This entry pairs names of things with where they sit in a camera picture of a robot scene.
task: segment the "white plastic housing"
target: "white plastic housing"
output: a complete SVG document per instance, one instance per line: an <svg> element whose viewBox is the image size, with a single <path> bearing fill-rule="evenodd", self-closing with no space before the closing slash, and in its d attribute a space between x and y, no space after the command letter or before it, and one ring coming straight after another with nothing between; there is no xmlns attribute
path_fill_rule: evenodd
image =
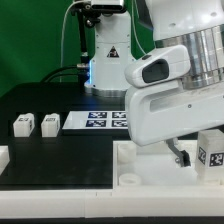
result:
<svg viewBox="0 0 224 224"><path fill-rule="evenodd" d="M135 61L131 55L130 15L126 12L100 19L95 28L96 50L90 63L90 79L85 86L102 91L127 90L130 85L124 70ZM112 51L118 56L110 55Z"/></svg>
<svg viewBox="0 0 224 224"><path fill-rule="evenodd" d="M21 114L13 124L15 137L29 137L35 127L33 114Z"/></svg>
<svg viewBox="0 0 224 224"><path fill-rule="evenodd" d="M125 69L126 79L132 86L141 88L172 80L185 75L191 68L188 50L183 45L154 49L148 53L148 57L144 60L144 56ZM142 77L143 69L160 59L165 60L169 66L168 78L153 83L145 83Z"/></svg>
<svg viewBox="0 0 224 224"><path fill-rule="evenodd" d="M131 139L143 146L222 125L223 92L224 82L186 92L177 80L130 88L125 104Z"/></svg>
<svg viewBox="0 0 224 224"><path fill-rule="evenodd" d="M146 0L154 40L163 40L224 24L221 0Z"/></svg>
<svg viewBox="0 0 224 224"><path fill-rule="evenodd" d="M60 129L60 116L58 114L46 115L41 123L42 137L57 137Z"/></svg>

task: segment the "white box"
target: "white box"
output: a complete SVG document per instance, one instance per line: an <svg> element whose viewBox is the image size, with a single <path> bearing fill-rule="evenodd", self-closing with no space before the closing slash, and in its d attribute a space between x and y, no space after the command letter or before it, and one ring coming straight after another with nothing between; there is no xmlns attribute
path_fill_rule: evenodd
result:
<svg viewBox="0 0 224 224"><path fill-rule="evenodd" d="M220 130L199 132L195 170L201 181L224 179L224 134Z"/></svg>
<svg viewBox="0 0 224 224"><path fill-rule="evenodd" d="M8 146L0 146L0 175L8 165L9 159L9 149Z"/></svg>
<svg viewBox="0 0 224 224"><path fill-rule="evenodd" d="M58 114L46 115L41 123L42 137L57 137L60 129L60 116Z"/></svg>
<svg viewBox="0 0 224 224"><path fill-rule="evenodd" d="M21 114L13 124L15 137L29 137L35 127L33 114Z"/></svg>

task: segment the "green backdrop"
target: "green backdrop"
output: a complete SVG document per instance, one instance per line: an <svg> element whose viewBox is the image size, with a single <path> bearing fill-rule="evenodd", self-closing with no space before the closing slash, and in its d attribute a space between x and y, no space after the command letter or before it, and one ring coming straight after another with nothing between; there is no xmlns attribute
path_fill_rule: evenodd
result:
<svg viewBox="0 0 224 224"><path fill-rule="evenodd" d="M0 0L0 96L17 84L39 82L60 67L64 13L72 0ZM131 0L126 4L129 11ZM89 54L94 54L94 32L87 30ZM152 32L137 25L146 52L153 49ZM65 36L65 65L79 62L77 18L69 16ZM132 53L142 56L132 36Z"/></svg>

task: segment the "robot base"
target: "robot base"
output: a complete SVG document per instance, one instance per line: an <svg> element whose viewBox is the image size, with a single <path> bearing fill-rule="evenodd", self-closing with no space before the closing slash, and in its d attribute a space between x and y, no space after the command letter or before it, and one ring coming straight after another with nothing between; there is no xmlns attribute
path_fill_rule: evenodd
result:
<svg viewBox="0 0 224 224"><path fill-rule="evenodd" d="M85 92L102 97L124 97L127 90L104 90L96 89L92 85L85 83Z"/></svg>

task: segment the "black table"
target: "black table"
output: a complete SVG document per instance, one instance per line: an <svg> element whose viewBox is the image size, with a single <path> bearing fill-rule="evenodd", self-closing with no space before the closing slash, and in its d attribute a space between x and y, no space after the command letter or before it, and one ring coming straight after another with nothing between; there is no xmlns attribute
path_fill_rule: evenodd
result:
<svg viewBox="0 0 224 224"><path fill-rule="evenodd" d="M22 84L0 99L0 145L8 145L10 163L0 176L0 190L111 189L113 140L129 139L127 130L59 132L41 137L46 114L58 113L61 128L70 111L122 111L124 98L85 94L77 84ZM29 138L15 138L13 123L33 113Z"/></svg>

